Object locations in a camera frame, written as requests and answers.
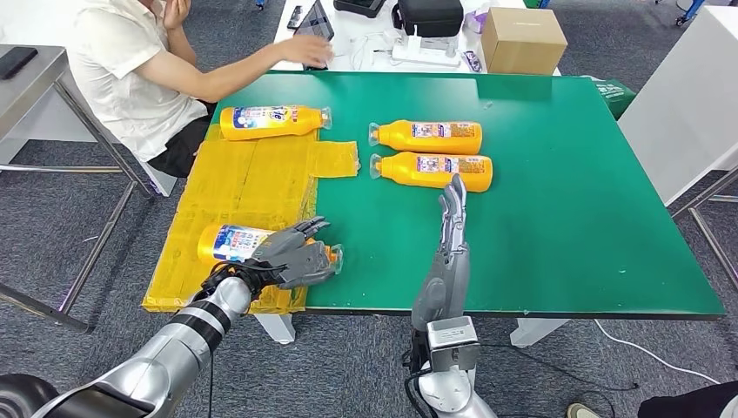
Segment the person's right hand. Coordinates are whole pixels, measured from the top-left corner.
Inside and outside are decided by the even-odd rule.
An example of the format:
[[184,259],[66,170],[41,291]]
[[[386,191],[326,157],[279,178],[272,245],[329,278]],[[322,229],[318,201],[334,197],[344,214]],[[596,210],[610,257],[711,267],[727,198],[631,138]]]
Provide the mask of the person's right hand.
[[276,46],[281,60],[314,68],[325,68],[334,56],[330,42],[315,35],[297,35]]

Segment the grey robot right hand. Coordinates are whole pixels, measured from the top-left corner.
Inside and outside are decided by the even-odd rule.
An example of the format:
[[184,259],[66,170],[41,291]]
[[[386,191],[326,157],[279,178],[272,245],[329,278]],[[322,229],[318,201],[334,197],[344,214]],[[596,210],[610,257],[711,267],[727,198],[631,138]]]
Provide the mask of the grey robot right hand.
[[466,186],[459,174],[439,196],[441,224],[438,247],[428,274],[413,303],[413,328],[425,332],[436,320],[464,312],[470,278],[470,252],[466,242]]

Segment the person's left hand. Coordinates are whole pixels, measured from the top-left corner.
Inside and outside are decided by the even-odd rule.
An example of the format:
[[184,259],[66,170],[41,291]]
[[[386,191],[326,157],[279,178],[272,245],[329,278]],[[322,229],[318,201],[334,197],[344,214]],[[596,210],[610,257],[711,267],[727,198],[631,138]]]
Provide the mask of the person's left hand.
[[166,0],[164,6],[164,27],[177,30],[182,27],[191,9],[191,0]]

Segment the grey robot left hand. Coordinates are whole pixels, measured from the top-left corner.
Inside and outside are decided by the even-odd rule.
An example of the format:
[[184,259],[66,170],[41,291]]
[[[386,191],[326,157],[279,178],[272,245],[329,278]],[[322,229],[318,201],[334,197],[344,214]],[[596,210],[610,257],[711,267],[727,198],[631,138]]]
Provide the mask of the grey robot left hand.
[[272,233],[245,262],[263,274],[265,285],[281,289],[322,283],[339,272],[340,260],[333,260],[331,248],[313,236],[330,223],[323,216],[288,226]]

